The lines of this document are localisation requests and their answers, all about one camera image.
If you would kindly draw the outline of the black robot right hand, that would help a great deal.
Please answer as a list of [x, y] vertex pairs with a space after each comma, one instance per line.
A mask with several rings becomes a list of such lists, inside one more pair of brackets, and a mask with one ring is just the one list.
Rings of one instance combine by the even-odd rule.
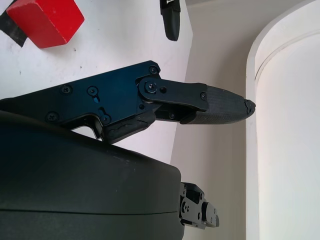
[[222, 125], [251, 100], [160, 77], [145, 61], [0, 102], [3, 240], [180, 240], [216, 228], [204, 192], [169, 164], [117, 147], [155, 121]]

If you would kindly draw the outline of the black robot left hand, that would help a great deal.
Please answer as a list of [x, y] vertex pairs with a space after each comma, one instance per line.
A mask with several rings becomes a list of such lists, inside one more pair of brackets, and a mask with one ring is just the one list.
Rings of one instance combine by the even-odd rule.
[[180, 13], [179, 0], [160, 0], [160, 14], [163, 19], [165, 35], [170, 41], [176, 42], [180, 34]]

